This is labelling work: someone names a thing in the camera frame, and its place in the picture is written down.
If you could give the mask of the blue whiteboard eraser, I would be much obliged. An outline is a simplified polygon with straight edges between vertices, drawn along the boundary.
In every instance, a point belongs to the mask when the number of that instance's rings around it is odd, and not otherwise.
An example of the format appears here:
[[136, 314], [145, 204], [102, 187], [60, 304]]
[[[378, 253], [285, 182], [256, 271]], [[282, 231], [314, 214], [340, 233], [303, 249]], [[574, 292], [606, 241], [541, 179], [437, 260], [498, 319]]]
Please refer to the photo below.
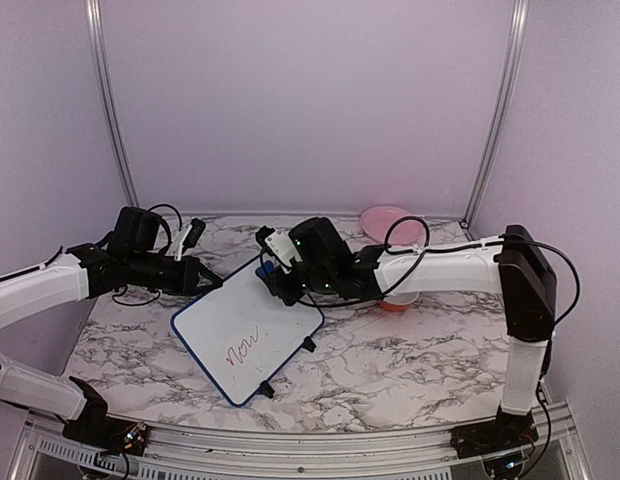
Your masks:
[[258, 267], [255, 270], [255, 274], [264, 282], [264, 283], [273, 283], [275, 280], [275, 266], [272, 262], [265, 262], [262, 266]]

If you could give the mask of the small blue-framed whiteboard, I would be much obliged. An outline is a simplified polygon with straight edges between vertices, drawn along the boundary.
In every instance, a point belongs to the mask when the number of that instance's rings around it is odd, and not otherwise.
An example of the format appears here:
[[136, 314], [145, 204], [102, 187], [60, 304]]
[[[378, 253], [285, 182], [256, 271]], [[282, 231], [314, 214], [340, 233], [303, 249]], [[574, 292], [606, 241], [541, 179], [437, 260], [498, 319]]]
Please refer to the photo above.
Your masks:
[[288, 307], [257, 276], [258, 257], [232, 272], [223, 286], [175, 313], [171, 328], [197, 365], [227, 402], [246, 405], [261, 393], [269, 398], [269, 381], [305, 349], [325, 315], [317, 308]]

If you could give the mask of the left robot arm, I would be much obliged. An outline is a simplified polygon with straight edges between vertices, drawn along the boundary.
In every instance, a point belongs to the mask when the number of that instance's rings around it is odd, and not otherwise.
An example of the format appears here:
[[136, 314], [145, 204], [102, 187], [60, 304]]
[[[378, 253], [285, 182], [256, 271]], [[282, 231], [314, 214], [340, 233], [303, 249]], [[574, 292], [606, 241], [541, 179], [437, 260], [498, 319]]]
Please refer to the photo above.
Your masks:
[[[220, 288], [222, 278], [187, 253], [205, 228], [194, 219], [172, 233], [159, 213], [122, 208], [114, 229], [99, 242], [61, 248], [43, 263], [0, 277], [0, 331], [54, 307], [129, 286], [184, 297]], [[89, 384], [47, 374], [1, 352], [0, 401], [58, 416], [96, 445], [116, 436], [105, 401]]]

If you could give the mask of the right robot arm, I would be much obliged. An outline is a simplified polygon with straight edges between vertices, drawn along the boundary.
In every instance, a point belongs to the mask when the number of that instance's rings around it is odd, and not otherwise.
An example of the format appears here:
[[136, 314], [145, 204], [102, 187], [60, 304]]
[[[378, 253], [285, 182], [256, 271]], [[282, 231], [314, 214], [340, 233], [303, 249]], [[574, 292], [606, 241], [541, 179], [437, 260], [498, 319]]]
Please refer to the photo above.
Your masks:
[[521, 225], [499, 235], [465, 243], [424, 243], [395, 250], [388, 241], [354, 252], [326, 217], [309, 218], [289, 232], [267, 226], [256, 233], [261, 256], [257, 270], [270, 293], [285, 305], [317, 307], [317, 296], [332, 296], [335, 307], [367, 302], [406, 304], [421, 293], [469, 291], [502, 298], [509, 337], [506, 380], [497, 417], [485, 438], [505, 448], [524, 431], [537, 388], [551, 361], [556, 327], [557, 275], [547, 259], [558, 248], [534, 240]]

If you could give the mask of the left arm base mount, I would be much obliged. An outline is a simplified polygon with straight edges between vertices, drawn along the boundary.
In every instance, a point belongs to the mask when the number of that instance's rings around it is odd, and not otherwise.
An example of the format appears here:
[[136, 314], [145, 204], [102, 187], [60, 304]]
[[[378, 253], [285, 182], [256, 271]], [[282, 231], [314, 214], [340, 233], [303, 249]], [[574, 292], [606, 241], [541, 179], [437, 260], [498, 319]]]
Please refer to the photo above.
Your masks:
[[62, 435], [70, 440], [116, 452], [142, 456], [147, 447], [148, 429], [143, 422], [103, 417], [68, 421]]

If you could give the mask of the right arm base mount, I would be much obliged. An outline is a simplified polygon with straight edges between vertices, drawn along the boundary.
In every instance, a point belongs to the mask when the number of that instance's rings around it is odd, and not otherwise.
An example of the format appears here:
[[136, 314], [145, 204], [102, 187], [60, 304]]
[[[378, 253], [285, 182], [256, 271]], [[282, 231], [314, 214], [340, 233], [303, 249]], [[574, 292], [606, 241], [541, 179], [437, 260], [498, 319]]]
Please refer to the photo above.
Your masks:
[[502, 422], [494, 419], [454, 427], [450, 433], [450, 446], [459, 459], [533, 445], [539, 439], [530, 420]]

